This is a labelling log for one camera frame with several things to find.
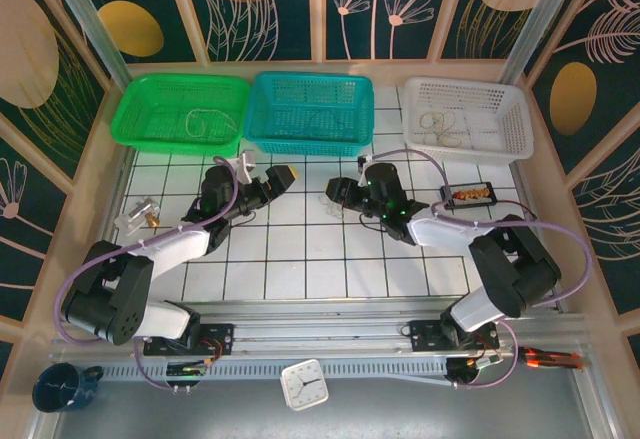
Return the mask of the green plastic basket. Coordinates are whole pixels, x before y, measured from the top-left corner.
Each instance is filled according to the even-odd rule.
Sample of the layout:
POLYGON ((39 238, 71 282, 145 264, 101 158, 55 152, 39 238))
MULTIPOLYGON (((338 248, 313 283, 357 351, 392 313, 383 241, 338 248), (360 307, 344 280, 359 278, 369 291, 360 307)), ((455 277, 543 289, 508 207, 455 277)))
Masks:
POLYGON ((231 76, 150 73, 126 88, 111 122, 115 142, 153 154, 232 157, 250 85, 231 76))

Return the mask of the aluminium frame post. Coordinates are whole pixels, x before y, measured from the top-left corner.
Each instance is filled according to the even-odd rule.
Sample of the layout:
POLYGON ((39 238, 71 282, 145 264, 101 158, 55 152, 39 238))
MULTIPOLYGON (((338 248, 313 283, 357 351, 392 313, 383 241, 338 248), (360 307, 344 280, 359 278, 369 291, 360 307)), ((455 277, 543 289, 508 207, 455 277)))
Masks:
POLYGON ((564 0, 539 0, 504 64, 498 83, 515 85, 564 0))
POLYGON ((124 91, 132 81, 132 76, 114 41, 98 16, 91 0, 66 0, 88 39, 96 49, 100 59, 108 69, 115 85, 124 91))

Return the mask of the white plastic basket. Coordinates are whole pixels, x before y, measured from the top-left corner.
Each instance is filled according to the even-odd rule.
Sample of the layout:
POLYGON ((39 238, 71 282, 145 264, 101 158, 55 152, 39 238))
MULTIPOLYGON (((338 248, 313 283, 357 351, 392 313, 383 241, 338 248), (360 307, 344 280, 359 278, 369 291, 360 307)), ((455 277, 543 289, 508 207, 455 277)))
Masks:
POLYGON ((517 87, 413 77, 401 108, 407 147, 440 161, 505 166, 534 153, 529 107, 517 87))

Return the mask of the aluminium rail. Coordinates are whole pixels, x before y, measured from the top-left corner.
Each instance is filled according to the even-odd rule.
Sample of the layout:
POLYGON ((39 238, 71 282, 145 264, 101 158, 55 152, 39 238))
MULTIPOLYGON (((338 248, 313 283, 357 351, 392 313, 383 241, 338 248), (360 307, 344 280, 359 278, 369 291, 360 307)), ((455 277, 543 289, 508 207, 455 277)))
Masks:
MULTIPOLYGON (((234 325, 233 358, 309 359, 407 356, 405 324, 436 319, 452 296, 232 300, 190 303, 205 324, 234 325)), ((533 309, 500 326, 501 346, 585 353, 590 344, 577 313, 533 309)))

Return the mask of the white square clock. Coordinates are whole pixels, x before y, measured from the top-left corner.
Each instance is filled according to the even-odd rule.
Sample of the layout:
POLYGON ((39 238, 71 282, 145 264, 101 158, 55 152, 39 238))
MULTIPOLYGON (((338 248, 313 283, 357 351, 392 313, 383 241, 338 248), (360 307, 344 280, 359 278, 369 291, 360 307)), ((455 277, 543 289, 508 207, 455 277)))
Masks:
POLYGON ((299 412, 326 402, 329 391, 320 362, 309 359, 284 368, 280 383, 286 405, 299 412))

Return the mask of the clear acrylic block brass fitting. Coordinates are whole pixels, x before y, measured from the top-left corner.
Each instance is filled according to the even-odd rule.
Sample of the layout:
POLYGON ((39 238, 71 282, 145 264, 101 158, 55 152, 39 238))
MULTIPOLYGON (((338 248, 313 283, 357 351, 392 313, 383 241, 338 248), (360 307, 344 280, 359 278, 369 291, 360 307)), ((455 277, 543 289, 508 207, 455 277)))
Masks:
POLYGON ((159 214, 159 204, 152 198, 145 198, 120 214, 114 220, 114 225, 120 233, 129 236, 143 227, 157 228, 160 224, 159 214))

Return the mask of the orange black pliers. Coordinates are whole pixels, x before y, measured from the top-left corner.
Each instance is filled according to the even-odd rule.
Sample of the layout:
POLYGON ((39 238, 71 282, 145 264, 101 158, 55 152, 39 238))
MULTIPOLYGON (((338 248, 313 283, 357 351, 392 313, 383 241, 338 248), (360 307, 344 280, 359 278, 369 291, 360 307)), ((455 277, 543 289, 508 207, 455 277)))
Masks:
POLYGON ((583 369, 583 359, 579 354, 547 351, 529 346, 518 348, 519 360, 530 368, 583 369))

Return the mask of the dark blue mug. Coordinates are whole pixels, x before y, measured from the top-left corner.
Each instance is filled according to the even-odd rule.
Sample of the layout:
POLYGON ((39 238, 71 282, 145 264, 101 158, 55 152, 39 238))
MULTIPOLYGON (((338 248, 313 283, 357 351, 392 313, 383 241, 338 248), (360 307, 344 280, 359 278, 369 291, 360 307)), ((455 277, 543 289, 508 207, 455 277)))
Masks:
POLYGON ((44 413, 77 411, 96 397, 103 377, 101 366, 86 369, 70 363, 57 363, 41 373, 32 390, 35 408, 44 413))

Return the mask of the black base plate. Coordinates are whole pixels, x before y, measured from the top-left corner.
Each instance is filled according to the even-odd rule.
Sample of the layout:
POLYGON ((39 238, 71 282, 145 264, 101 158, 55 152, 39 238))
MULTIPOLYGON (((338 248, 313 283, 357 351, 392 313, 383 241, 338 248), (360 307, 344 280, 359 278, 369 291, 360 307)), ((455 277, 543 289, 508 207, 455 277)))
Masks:
POLYGON ((489 322, 473 332, 440 320, 414 320, 408 323, 414 352, 481 351, 500 348, 496 324, 489 322))
POLYGON ((177 339, 152 337, 143 345, 146 357, 224 356, 230 355, 234 343, 233 324, 193 326, 177 339))

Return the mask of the black device with red pattern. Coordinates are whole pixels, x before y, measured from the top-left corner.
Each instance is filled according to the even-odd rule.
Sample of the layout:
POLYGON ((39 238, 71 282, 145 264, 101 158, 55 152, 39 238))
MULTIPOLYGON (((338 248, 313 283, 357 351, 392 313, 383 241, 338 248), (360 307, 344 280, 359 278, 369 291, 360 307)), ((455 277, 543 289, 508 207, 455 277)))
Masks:
POLYGON ((447 210, 494 206, 497 197, 490 182, 451 184, 451 199, 444 204, 447 210))

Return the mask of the teal plastic basket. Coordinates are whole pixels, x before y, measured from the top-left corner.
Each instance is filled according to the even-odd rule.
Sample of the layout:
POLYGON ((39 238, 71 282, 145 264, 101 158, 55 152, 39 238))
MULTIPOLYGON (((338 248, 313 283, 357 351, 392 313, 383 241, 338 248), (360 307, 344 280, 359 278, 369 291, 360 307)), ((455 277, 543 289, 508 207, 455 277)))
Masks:
POLYGON ((374 106, 364 76, 262 72, 251 87, 244 136, 265 153, 355 157, 372 141, 374 106))

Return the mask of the small circuit board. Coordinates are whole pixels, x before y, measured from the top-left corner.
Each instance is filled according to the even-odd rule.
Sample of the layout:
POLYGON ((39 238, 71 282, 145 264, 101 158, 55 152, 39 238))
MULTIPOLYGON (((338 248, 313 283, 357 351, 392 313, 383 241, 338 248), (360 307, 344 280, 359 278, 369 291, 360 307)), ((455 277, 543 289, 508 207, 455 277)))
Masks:
POLYGON ((208 367, 202 363, 174 363, 167 365, 165 375, 167 378, 187 379, 204 376, 207 372, 208 367))
POLYGON ((471 358, 467 361, 469 367, 477 370, 482 370, 495 364, 499 364, 503 361, 501 354, 483 355, 477 358, 471 358))

